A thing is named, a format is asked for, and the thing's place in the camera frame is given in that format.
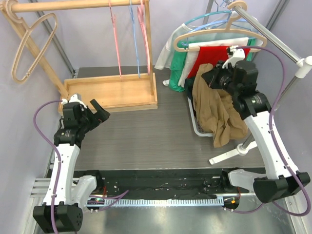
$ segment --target metal floor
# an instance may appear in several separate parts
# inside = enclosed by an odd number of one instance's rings
[[[122,67],[122,73],[135,74],[137,67]],[[116,74],[117,67],[80,68],[78,78]],[[86,135],[76,170],[264,166],[257,148],[212,166],[210,158],[234,149],[237,142],[215,149],[211,137],[198,137],[185,92],[162,84],[169,79],[170,70],[155,69],[155,74],[158,109],[111,113],[108,121]]]
[[[259,206],[253,197],[240,199],[239,210]],[[43,234],[38,227],[36,234]],[[221,207],[110,208],[83,215],[79,234],[295,234],[291,218],[272,203],[253,214]]]

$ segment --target red cloth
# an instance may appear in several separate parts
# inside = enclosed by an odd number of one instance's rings
[[[210,63],[212,64],[212,66],[215,67],[218,61],[220,60],[226,61],[229,58],[227,48],[228,46],[200,47],[197,60],[187,78],[195,77],[199,69],[199,66],[202,64]],[[245,57],[247,57],[247,54],[249,53],[250,49],[244,48],[243,50],[245,52]]]

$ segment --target wall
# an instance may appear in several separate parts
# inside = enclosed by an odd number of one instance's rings
[[[249,10],[262,24],[266,24],[278,0],[246,0]],[[208,0],[151,0],[151,29],[153,62],[160,54],[170,34],[182,23],[206,12]],[[117,35],[122,66],[137,64],[132,22],[128,7],[113,7],[117,19]],[[146,65],[142,33],[133,6],[136,22],[136,41],[140,64]],[[57,36],[75,68],[118,66],[113,27],[109,8],[92,8],[55,12],[60,26]]]
[[[276,36],[303,58],[312,55],[312,32],[308,30],[311,28],[309,23],[311,10],[312,2],[310,0],[290,1],[272,29]],[[297,71],[297,66],[273,45],[269,44],[268,48],[274,49],[282,56],[287,68],[287,80],[289,82]],[[259,69],[258,88],[267,94],[269,100],[273,102],[281,83],[281,66],[276,58],[266,52],[260,52],[255,62]],[[300,171],[308,172],[310,176],[312,176],[311,90],[312,73],[310,72],[289,92],[275,117],[277,129],[289,155]],[[312,185],[309,184],[306,188],[309,195],[312,196]],[[306,209],[306,201],[301,192],[299,201],[300,209],[303,212]],[[309,233],[312,233],[312,214],[305,217],[304,220],[310,230]]]
[[[35,13],[24,15],[28,23],[37,18]],[[43,45],[47,39],[43,27],[34,32],[34,39]],[[24,84],[12,80],[10,71],[20,39],[1,13],[0,44],[0,232],[20,234],[34,180],[44,176],[52,151],[36,132],[33,115],[40,105],[59,99],[60,95],[39,66]],[[49,46],[46,57],[61,79],[70,78],[53,45]],[[18,77],[25,74],[33,61],[25,49]],[[57,129],[58,118],[56,104],[38,115],[38,125],[50,139]]]

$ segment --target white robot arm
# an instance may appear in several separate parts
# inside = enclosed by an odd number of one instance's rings
[[[81,101],[78,94],[73,95],[69,101],[62,101],[63,128],[58,129],[54,135],[54,144],[61,162],[57,163],[59,159],[55,154],[48,192],[42,206],[36,206],[33,211],[34,219],[45,233],[53,232],[51,207],[54,207],[55,224],[59,232],[79,231],[88,197],[96,188],[104,187],[99,171],[86,171],[72,190],[76,159],[85,134],[106,121],[110,115],[95,100],[90,103],[97,110],[95,114]]]
[[[243,60],[245,56],[242,49],[229,47],[228,52],[232,55],[231,58],[220,62],[202,77],[212,89],[223,89],[232,96],[234,108],[245,121],[258,145],[266,174],[251,173],[238,168],[224,170],[223,184],[253,191],[263,203],[294,195],[300,188],[287,167],[296,173],[304,186],[310,182],[310,177],[308,173],[300,173],[291,160],[273,121],[273,131],[287,165],[281,160],[269,128],[271,106],[266,96],[256,90],[258,70],[255,64]]]

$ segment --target tan garment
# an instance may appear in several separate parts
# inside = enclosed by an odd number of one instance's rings
[[[224,90],[209,88],[201,77],[212,68],[209,63],[200,65],[193,86],[193,103],[198,123],[214,134],[214,146],[221,147],[230,139],[244,138],[248,129],[234,109],[232,97]]]

